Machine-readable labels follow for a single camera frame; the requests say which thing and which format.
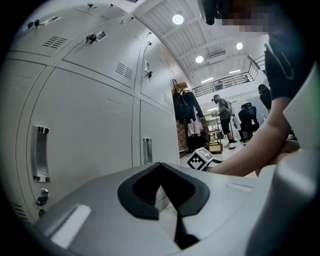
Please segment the black rubber part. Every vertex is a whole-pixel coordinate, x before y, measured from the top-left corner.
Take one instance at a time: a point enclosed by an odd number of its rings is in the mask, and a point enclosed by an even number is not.
[[[202,181],[157,162],[121,183],[117,191],[119,201],[137,218],[158,220],[155,204],[160,185],[181,218],[196,215],[210,195]]]

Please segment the locker door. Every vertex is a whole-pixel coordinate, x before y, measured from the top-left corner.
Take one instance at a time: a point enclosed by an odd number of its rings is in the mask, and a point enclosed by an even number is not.
[[[97,38],[102,35],[100,31],[105,35],[100,41],[90,43],[83,38],[63,60],[134,88],[144,27],[130,17],[123,20],[97,31]]]
[[[111,6],[110,4],[93,4],[93,7],[89,8],[87,4],[83,4],[75,7],[76,10],[84,12],[86,14],[93,15],[97,18],[105,21],[113,21],[117,18],[125,16],[127,13],[117,6]]]
[[[10,50],[54,57],[75,38],[104,22],[75,9],[57,11],[39,22],[42,24],[50,19],[53,21],[46,25],[24,31],[12,43]]]
[[[34,199],[48,189],[47,209],[91,179],[131,168],[132,108],[132,96],[56,68],[39,94],[28,129]],[[37,182],[37,177],[49,182]]]
[[[142,65],[141,93],[155,102],[172,110],[168,71],[161,41],[152,33],[146,38]],[[146,77],[152,71],[151,79]]]
[[[143,139],[152,139],[152,162],[178,164],[178,145],[174,117],[141,100],[140,148],[144,164]]]

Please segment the forearm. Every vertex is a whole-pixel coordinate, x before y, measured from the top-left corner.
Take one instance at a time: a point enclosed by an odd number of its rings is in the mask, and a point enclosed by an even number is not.
[[[286,141],[288,133],[288,129],[284,132],[266,122],[241,151],[211,168],[209,172],[233,176],[248,175],[264,167],[275,157]]]

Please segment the black shorts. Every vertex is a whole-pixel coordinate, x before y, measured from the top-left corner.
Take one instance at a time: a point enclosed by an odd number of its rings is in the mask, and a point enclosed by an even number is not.
[[[230,118],[221,120],[221,127],[224,135],[230,133],[229,124]]]

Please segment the railing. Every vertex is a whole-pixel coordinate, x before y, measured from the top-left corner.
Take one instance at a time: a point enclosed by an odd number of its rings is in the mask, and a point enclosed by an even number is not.
[[[194,88],[195,96],[199,97],[202,95],[206,95],[212,92],[216,92],[225,88],[229,88],[232,86],[237,86],[240,84],[252,82],[256,79],[256,76],[258,74],[258,70],[260,69],[252,59],[250,63],[249,70],[247,72],[243,72],[240,74],[234,74],[231,76],[224,77],[222,79],[219,79],[218,81],[211,82],[209,84],[200,85],[196,88]]]
[[[262,70],[265,69],[265,55],[262,55],[262,56],[256,58],[254,61],[260,69],[262,69]]]

